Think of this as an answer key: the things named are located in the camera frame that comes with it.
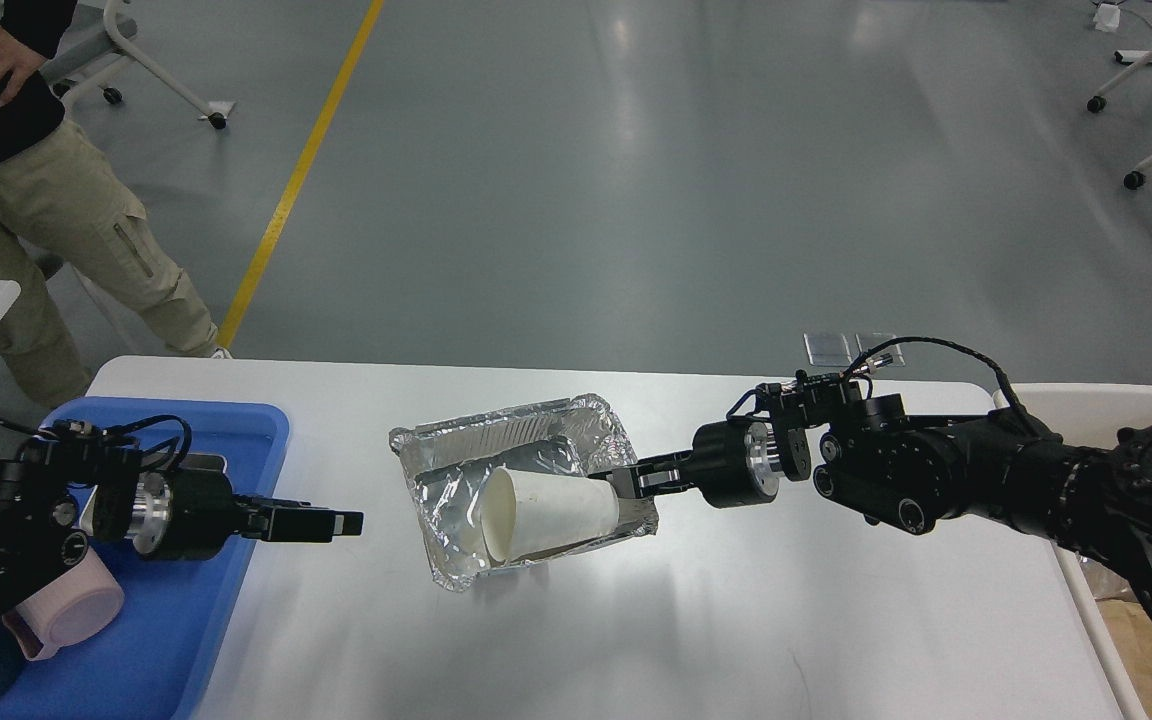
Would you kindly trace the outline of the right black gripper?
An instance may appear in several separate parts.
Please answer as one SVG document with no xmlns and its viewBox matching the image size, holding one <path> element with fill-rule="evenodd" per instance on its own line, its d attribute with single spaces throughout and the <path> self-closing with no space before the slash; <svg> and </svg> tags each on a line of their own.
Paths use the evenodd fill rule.
<svg viewBox="0 0 1152 720">
<path fill-rule="evenodd" d="M 634 464 L 589 473 L 621 500 L 677 495 L 700 488 L 717 509 L 735 509 L 776 500 L 785 478 L 780 450 L 763 420 L 717 420 L 692 437 L 691 480 L 681 467 L 687 454 L 641 458 Z"/>
</svg>

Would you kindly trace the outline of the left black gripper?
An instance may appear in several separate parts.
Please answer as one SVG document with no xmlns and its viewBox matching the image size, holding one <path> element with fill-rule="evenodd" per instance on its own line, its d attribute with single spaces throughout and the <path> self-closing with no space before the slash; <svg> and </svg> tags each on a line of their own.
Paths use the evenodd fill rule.
<svg viewBox="0 0 1152 720">
<path fill-rule="evenodd" d="M 247 511 L 238 525 L 241 514 Z M 364 511 L 319 509 L 306 501 L 233 495 L 227 475 L 184 468 L 143 473 L 132 501 L 127 538 L 147 561 L 215 558 L 234 533 L 252 541 L 329 543 L 361 536 Z"/>
</svg>

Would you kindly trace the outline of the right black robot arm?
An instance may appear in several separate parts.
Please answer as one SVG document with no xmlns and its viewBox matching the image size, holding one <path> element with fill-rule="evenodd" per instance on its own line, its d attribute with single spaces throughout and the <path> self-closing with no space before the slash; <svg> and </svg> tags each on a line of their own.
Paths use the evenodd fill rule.
<svg viewBox="0 0 1152 720">
<path fill-rule="evenodd" d="M 1005 369 L 1005 406 L 984 415 L 911 415 L 899 395 L 874 396 L 892 338 L 840 372 L 761 382 L 689 450 L 599 471 L 617 497 L 643 500 L 699 488 L 717 509 L 768 503 L 782 480 L 872 525 L 932 532 L 973 514 L 1101 562 L 1126 579 L 1152 623 L 1152 424 L 1117 430 L 1111 450 L 1068 445 L 1021 404 Z"/>
</svg>

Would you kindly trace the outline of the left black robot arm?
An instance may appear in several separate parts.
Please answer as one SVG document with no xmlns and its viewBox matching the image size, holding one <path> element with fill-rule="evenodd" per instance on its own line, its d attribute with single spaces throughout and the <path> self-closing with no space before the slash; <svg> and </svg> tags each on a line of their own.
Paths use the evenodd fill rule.
<svg viewBox="0 0 1152 720">
<path fill-rule="evenodd" d="M 192 439 L 172 414 L 41 429 L 0 416 L 0 617 L 77 569 L 92 541 L 129 541 L 146 561 L 204 561 L 233 537 L 361 536 L 362 511 L 238 495 L 223 471 L 188 467 Z"/>
</svg>

